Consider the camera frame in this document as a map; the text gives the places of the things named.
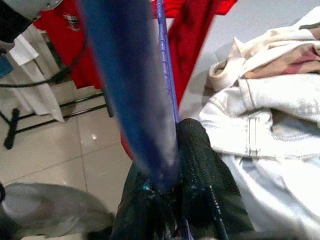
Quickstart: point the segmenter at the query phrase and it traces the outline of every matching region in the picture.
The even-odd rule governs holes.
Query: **black mesh fabric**
[[[182,175],[182,214],[203,228],[213,223],[217,237],[252,231],[240,192],[228,167],[210,147],[206,130],[194,119],[177,124]]]
[[[175,192],[155,190],[133,163],[124,184],[111,239],[169,239],[177,229],[178,209]]]

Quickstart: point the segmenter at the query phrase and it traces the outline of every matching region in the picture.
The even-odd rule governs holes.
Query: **white fabric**
[[[300,44],[320,47],[308,30],[299,30],[319,22],[316,7],[292,26],[247,43],[235,38],[228,59],[209,70],[207,87],[220,92],[199,115],[255,229],[294,231],[310,240],[320,236],[320,75],[241,77]]]
[[[221,91],[231,87],[246,72],[265,65],[300,45],[313,44],[320,48],[320,41],[309,30],[299,30],[302,25],[319,22],[319,16],[320,6],[315,7],[296,24],[270,29],[246,43],[235,37],[227,60],[210,67],[206,86]]]
[[[52,75],[59,72],[60,69],[40,30],[31,24],[22,35],[39,53],[39,56],[35,58],[35,61],[41,69],[44,78],[49,79]]]
[[[19,66],[39,56],[39,53],[21,34],[14,40],[14,48],[9,53]]]
[[[238,87],[226,88],[213,97],[199,118],[211,147],[221,153],[251,157],[309,159],[320,157],[320,131],[273,134],[277,109],[301,119],[320,122],[320,75],[279,75],[239,79]]]
[[[288,160],[251,161],[223,154],[222,160],[236,181],[256,231],[296,232],[300,239],[319,239],[318,158],[304,164]]]
[[[14,70],[2,79],[4,83],[27,84],[45,80],[34,60],[39,54],[22,35],[16,38],[15,46],[9,53],[8,59]],[[33,110],[37,115],[51,114],[56,120],[64,122],[57,99],[47,83],[12,88],[12,91],[27,111]]]

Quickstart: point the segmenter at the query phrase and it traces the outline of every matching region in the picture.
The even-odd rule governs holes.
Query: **tiled floor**
[[[76,90],[72,82],[54,86],[59,103],[96,93],[88,87]],[[18,106],[10,94],[0,92],[0,109],[6,114]],[[78,103],[66,112],[80,111],[104,103],[103,97]],[[25,119],[19,127],[28,126],[49,116]],[[6,137],[8,126],[0,119],[0,141]],[[108,116],[106,108],[70,118],[66,123],[52,123],[16,136],[14,147],[0,146],[0,181],[10,183],[60,184],[88,191],[106,207],[116,212],[121,199],[131,160],[120,144],[116,118]],[[43,240],[41,236],[24,240]],[[80,240],[70,235],[53,240]]]

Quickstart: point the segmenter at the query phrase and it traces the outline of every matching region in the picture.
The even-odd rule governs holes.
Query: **red cloth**
[[[54,10],[41,12],[41,18],[34,25],[48,33],[65,65],[70,65],[80,53],[85,42],[85,30],[75,0],[64,0]],[[71,78],[77,88],[94,86],[101,89],[99,74],[89,46],[71,71]]]
[[[219,5],[218,0],[186,0],[169,30],[168,38],[178,105]]]
[[[167,18],[175,18],[182,5],[186,0],[164,0],[164,11]],[[218,9],[216,10],[217,15],[226,15],[237,0],[221,0]],[[157,18],[157,0],[151,2],[153,16]]]

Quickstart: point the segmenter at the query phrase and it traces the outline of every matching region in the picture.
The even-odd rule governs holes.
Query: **gray object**
[[[98,232],[114,217],[93,195],[52,184],[14,183],[0,206],[0,239]]]
[[[3,0],[14,11],[33,21],[40,11],[52,10],[63,0]]]

